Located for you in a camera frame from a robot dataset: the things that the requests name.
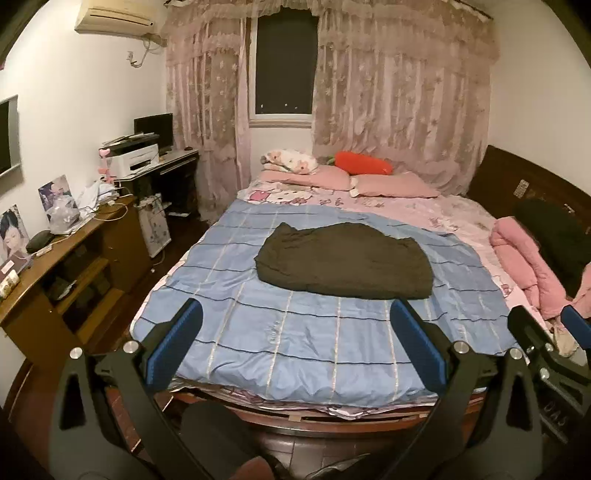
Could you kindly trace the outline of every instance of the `portrait photo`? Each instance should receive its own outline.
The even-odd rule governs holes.
[[[12,255],[21,258],[28,256],[25,247],[29,243],[29,236],[16,205],[12,205],[0,217],[0,238],[2,239],[1,263],[4,263]]]
[[[68,202],[72,201],[72,206],[76,207],[76,202],[72,197],[70,186],[68,185],[65,175],[62,175],[41,187],[39,189],[39,196],[41,197],[45,212],[54,206],[56,199],[59,197],[64,197]]]

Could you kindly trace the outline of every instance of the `wooden cabinet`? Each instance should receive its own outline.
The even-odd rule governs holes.
[[[94,342],[124,306],[126,294],[149,270],[151,261],[134,200],[124,197],[118,201],[122,205],[101,208],[97,218],[35,258],[21,273],[15,290],[0,303],[0,326],[34,365],[58,371],[72,348]],[[76,272],[72,290],[65,298],[50,301],[44,284],[82,246],[89,251],[88,260]],[[98,279],[104,279],[98,288],[101,296],[73,326],[68,321],[72,310]]]
[[[129,205],[129,212],[117,222],[102,228],[102,252],[109,260],[113,286],[129,293],[151,266],[138,212]]]

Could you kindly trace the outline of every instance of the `lace curtain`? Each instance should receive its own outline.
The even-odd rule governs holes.
[[[246,21],[216,16],[194,21],[190,10],[173,8],[166,28],[167,106],[175,146],[199,150],[199,213],[212,223],[250,182]]]
[[[368,153],[443,193],[467,190],[486,150],[489,71],[498,53],[492,22],[456,7],[360,1],[322,13],[316,155]]]
[[[486,147],[492,24],[454,0],[196,0],[164,34],[177,148],[198,148],[200,213],[213,222],[250,179],[246,19],[281,7],[319,20],[317,155],[390,158],[444,193],[467,188]]]

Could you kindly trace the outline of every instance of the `blue foam pad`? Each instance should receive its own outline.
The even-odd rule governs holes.
[[[392,302],[390,324],[425,387],[438,394],[444,393],[447,385],[445,360],[400,300]]]
[[[202,325],[203,308],[194,300],[148,358],[145,383],[149,390],[158,392],[168,388]]]
[[[581,317],[579,312],[571,305],[567,305],[562,309],[560,319],[581,348],[584,350],[591,348],[591,326]]]

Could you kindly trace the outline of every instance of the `pink comforter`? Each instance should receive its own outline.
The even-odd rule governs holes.
[[[558,316],[563,307],[570,304],[583,317],[591,316],[591,264],[585,269],[577,296],[570,301],[532,237],[513,217],[499,218],[490,240],[503,269],[525,292],[544,320]]]

